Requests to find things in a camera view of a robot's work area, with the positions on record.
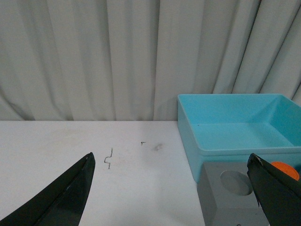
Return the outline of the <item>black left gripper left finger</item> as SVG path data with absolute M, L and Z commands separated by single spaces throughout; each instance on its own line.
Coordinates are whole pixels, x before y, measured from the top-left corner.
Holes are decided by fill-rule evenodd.
M 2 226 L 78 226 L 95 171 L 88 153 L 24 205 L 0 221 Z

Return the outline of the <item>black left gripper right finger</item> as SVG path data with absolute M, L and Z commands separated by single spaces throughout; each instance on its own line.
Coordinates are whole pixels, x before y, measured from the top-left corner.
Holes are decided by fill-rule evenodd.
M 252 153 L 247 175 L 271 226 L 301 224 L 301 183 Z

